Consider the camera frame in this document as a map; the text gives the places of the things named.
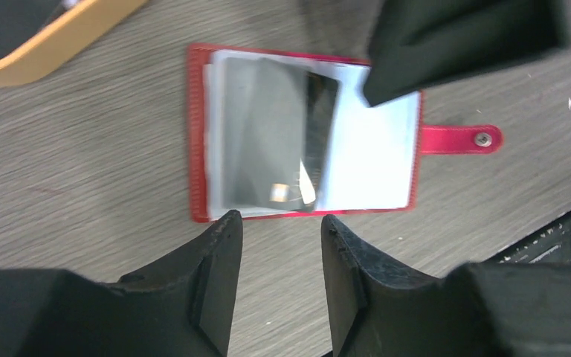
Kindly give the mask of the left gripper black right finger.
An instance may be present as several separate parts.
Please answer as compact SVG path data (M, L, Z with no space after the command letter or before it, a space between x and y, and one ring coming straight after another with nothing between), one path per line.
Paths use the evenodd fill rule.
M333 215L321 246L334 356L571 356L571 263L465 263L432 277Z

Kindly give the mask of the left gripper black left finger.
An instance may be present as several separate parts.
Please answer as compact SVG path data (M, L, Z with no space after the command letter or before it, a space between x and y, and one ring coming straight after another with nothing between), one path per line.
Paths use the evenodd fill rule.
M0 269L0 356L226 356L242 239L232 210L116 283Z

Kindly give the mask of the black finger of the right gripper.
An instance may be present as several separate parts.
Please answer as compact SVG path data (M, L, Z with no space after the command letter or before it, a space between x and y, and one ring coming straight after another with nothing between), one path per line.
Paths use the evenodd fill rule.
M564 1L385 1L368 45L371 106L568 48Z

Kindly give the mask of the black glossy credit card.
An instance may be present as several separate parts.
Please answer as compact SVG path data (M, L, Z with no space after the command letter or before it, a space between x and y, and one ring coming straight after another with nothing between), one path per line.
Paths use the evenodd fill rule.
M315 209L339 87L338 80L310 67L259 60L239 149L235 203Z

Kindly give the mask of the red card holder wallet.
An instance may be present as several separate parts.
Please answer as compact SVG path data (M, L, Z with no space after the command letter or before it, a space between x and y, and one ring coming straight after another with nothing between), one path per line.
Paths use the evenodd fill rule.
M321 196L311 212L243 206L233 200L239 149L261 59L304 65L339 81ZM414 91L371 106L361 87L366 62L348 57L193 43L187 49L190 211L212 222L229 210L246 219L409 210L423 155L487 155L503 145L493 125L432 126Z

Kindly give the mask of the orange oval card tray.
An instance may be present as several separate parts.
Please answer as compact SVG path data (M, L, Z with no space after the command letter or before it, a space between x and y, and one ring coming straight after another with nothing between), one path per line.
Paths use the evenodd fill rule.
M0 59L0 87L48 76L145 4L146 0L78 1Z

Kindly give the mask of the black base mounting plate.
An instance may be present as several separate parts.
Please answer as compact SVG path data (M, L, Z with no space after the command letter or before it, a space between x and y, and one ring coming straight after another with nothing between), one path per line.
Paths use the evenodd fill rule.
M490 257L496 263L571 263L571 211Z

